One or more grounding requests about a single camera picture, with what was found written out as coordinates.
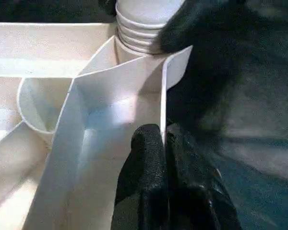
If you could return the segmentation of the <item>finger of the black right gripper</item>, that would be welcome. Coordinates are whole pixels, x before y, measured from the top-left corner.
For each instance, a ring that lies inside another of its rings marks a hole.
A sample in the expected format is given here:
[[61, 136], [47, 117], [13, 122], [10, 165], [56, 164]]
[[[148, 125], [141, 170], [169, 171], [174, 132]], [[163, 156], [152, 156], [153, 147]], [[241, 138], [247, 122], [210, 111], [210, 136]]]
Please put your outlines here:
[[161, 51], [188, 46], [220, 48], [238, 53], [238, 39], [247, 31], [252, 10], [246, 0], [186, 0], [158, 34]]

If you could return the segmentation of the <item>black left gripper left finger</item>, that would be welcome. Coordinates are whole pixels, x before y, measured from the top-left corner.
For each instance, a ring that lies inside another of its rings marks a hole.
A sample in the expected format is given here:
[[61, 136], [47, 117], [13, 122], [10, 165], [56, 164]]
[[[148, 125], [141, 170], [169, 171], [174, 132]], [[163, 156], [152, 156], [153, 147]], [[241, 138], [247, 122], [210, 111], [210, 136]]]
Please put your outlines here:
[[167, 175], [159, 126], [138, 127], [118, 177], [111, 229], [169, 229]]

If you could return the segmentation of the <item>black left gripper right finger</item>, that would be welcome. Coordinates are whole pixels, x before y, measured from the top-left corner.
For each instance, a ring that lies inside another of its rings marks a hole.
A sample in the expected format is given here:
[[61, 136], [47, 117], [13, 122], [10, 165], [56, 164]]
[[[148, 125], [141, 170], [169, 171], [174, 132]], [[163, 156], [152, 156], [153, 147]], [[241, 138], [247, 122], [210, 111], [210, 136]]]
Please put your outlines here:
[[218, 169], [179, 124], [167, 127], [166, 154], [171, 229], [240, 230]]

